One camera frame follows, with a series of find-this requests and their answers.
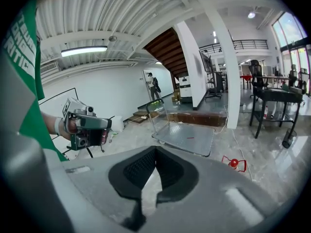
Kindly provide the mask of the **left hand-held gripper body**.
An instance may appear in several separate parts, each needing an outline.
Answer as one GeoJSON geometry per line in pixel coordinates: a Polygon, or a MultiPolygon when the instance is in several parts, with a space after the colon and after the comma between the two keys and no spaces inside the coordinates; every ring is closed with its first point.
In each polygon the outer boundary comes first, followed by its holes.
{"type": "Polygon", "coordinates": [[[103,143],[103,137],[108,133],[108,129],[86,130],[80,127],[82,117],[97,117],[92,106],[87,106],[75,98],[68,98],[62,113],[64,123],[69,118],[75,119],[78,129],[77,133],[70,134],[70,145],[67,146],[67,149],[77,151],[91,146],[100,146],[103,143]]]}

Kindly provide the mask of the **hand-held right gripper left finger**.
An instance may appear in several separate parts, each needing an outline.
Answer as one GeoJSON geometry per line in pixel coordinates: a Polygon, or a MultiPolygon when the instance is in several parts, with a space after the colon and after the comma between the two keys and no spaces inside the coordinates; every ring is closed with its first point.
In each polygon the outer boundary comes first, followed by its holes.
{"type": "Polygon", "coordinates": [[[142,211],[142,192],[156,167],[156,147],[63,164],[76,233],[154,233],[155,216],[142,211]]]}

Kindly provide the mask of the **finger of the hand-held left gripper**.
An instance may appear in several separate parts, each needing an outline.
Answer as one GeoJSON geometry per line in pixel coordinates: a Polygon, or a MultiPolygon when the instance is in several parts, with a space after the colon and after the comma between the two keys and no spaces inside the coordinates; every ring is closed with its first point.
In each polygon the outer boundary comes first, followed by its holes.
{"type": "Polygon", "coordinates": [[[82,117],[80,119],[80,127],[86,130],[106,130],[110,129],[112,120],[108,118],[98,117],[82,117]]]}

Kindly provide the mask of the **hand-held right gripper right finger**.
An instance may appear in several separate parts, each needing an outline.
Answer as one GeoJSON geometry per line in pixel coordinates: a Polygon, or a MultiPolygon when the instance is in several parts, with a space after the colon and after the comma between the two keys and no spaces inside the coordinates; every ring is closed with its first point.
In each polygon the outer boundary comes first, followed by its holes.
{"type": "Polygon", "coordinates": [[[250,232],[278,208],[264,189],[228,165],[183,150],[166,150],[196,167],[198,183],[182,200],[158,205],[141,233],[250,232]]]}

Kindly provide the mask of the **person's left hand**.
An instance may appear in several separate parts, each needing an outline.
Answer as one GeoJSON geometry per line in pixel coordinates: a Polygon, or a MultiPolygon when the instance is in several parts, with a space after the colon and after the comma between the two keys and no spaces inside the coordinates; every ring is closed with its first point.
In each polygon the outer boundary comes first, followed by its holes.
{"type": "Polygon", "coordinates": [[[75,134],[77,133],[78,129],[75,123],[75,119],[69,118],[66,120],[66,122],[64,123],[64,127],[65,127],[65,132],[68,134],[75,134]]]}

